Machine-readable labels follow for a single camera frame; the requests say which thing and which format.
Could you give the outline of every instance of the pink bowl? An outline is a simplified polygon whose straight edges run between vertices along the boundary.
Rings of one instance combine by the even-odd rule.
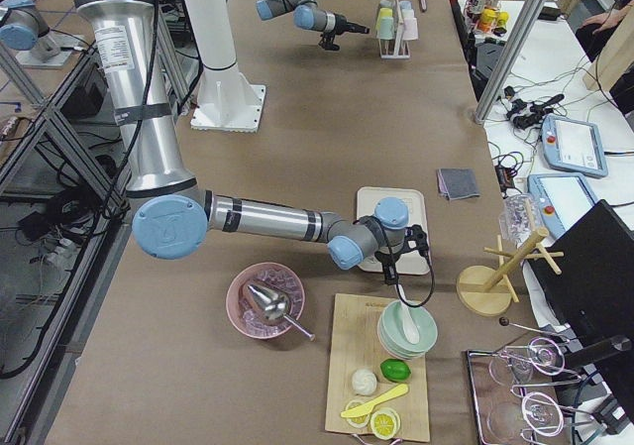
[[[245,336],[255,339],[270,339],[281,336],[292,326],[282,320],[271,326],[258,319],[256,312],[243,296],[243,286],[250,279],[259,279],[285,291],[290,298],[290,315],[298,319],[304,309],[304,287],[293,270],[282,264],[265,262],[242,270],[233,279],[227,291],[227,315],[234,327]]]

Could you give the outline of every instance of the brown tabletop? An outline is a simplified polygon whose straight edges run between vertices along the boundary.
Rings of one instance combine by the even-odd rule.
[[[484,131],[471,121],[476,100],[449,3],[416,9],[412,58],[388,61],[372,36],[346,34],[340,52],[324,52],[319,34],[296,29],[291,16],[259,21],[254,1],[229,5],[241,71],[267,86],[260,130],[198,132],[181,119],[185,162],[215,192],[348,218],[362,186],[421,191],[439,289],[429,303],[439,327],[427,356],[432,443],[475,443],[462,351],[495,348],[516,332],[455,294],[463,268],[496,265],[481,251],[494,245],[502,203]],[[377,1],[318,0],[367,26]],[[481,196],[445,200],[439,167],[472,168]],[[229,323],[229,283],[267,261],[302,279],[314,343],[294,332],[252,340]],[[393,296],[381,280],[340,271],[323,245],[210,232],[196,253],[168,262],[131,241],[47,443],[351,443],[324,431],[334,295]],[[420,297],[429,279],[403,282]],[[517,322],[530,318],[522,299],[509,312]]]

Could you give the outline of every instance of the wooden round base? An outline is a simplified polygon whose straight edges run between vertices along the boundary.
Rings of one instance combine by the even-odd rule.
[[[498,316],[511,304],[511,293],[502,282],[489,291],[482,291],[494,269],[476,265],[464,269],[458,276],[456,288],[464,306],[482,316]]]

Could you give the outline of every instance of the bowl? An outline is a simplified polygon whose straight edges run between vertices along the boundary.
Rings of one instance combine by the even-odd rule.
[[[285,291],[290,298],[290,316],[298,319],[304,309],[304,287],[299,277],[289,267],[273,262],[251,265],[242,270],[231,282],[225,306],[231,324],[242,334],[255,339],[271,339],[281,336],[292,325],[282,320],[270,325],[260,320],[258,314],[244,297],[243,286],[252,279],[259,279]]]
[[[436,321],[427,309],[410,308],[410,314],[418,329],[420,340],[411,344],[405,339],[402,329],[401,307],[399,300],[392,301],[385,307],[378,319],[378,331],[383,348],[389,353],[407,356],[411,359],[420,357],[436,344],[438,328]]]

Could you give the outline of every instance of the green lime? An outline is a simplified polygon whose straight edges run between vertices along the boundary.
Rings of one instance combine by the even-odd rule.
[[[402,383],[412,375],[409,366],[400,359],[386,359],[380,363],[380,371],[383,376],[393,383]]]

